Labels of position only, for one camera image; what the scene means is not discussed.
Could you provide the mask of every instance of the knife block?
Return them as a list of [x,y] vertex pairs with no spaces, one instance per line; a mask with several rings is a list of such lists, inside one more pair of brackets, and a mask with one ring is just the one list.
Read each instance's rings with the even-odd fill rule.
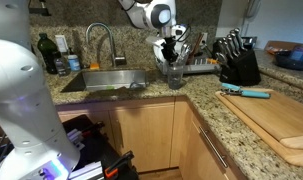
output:
[[229,59],[229,67],[221,66],[220,82],[252,86],[259,84],[261,81],[257,59],[252,49],[242,52],[237,58]]

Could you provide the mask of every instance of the kitchen sink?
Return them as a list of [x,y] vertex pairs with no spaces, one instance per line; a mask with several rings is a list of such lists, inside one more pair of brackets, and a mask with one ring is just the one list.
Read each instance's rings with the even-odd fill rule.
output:
[[62,92],[145,88],[146,79],[145,70],[83,71]]

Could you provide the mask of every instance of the granite backsplash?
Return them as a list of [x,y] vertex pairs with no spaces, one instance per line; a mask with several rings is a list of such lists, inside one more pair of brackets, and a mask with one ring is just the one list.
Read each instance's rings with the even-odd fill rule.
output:
[[[200,32],[208,32],[208,44],[213,43],[221,3],[222,0],[176,0],[177,23],[191,26],[191,35],[187,40],[189,43],[194,43]],[[30,7],[38,6],[38,1],[30,4]],[[132,27],[117,0],[56,0],[47,1],[46,6],[52,16],[30,15],[31,43],[39,59],[42,57],[36,44],[39,33],[46,32],[54,41],[54,35],[65,35],[69,47],[73,48],[84,64],[99,59],[102,68],[110,67],[109,39],[103,28],[95,27],[91,32],[90,43],[85,43],[86,28],[91,23],[102,22],[110,27],[117,54],[125,54],[128,66],[155,65],[152,46],[145,39],[149,35],[156,35],[157,30]]]

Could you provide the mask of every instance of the faucet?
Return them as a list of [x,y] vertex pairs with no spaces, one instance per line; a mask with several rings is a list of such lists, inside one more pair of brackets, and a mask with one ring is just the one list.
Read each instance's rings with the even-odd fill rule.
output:
[[87,31],[85,33],[86,43],[89,43],[89,41],[90,41],[90,32],[91,32],[92,28],[95,27],[95,26],[101,26],[101,27],[105,28],[108,32],[109,41],[110,41],[110,48],[111,48],[112,66],[117,67],[118,65],[125,65],[126,64],[125,57],[124,56],[123,57],[118,57],[117,54],[116,54],[113,36],[112,36],[111,30],[109,29],[109,27],[107,25],[105,25],[103,23],[100,23],[100,22],[90,24],[90,26],[87,28]]

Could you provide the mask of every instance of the kitchen counter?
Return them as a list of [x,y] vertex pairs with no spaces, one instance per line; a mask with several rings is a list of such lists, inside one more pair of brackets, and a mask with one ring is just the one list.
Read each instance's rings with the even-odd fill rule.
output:
[[[282,71],[272,64],[268,65],[267,62],[271,62],[272,57],[264,52],[257,51],[256,55],[263,74],[262,82],[255,87],[272,88],[303,103],[303,90],[301,90],[303,79],[291,75],[290,70]],[[77,73],[61,78],[46,75],[46,79],[56,105],[187,96],[248,179],[303,179],[303,167],[286,163],[215,97],[214,93],[221,89],[221,83],[216,75],[185,76],[183,79],[187,82],[186,85],[179,90],[171,90],[166,83],[166,77],[159,70],[155,67],[146,70],[150,85],[143,90],[61,93]],[[291,82],[285,84],[264,74],[281,80],[286,78],[285,82]]]

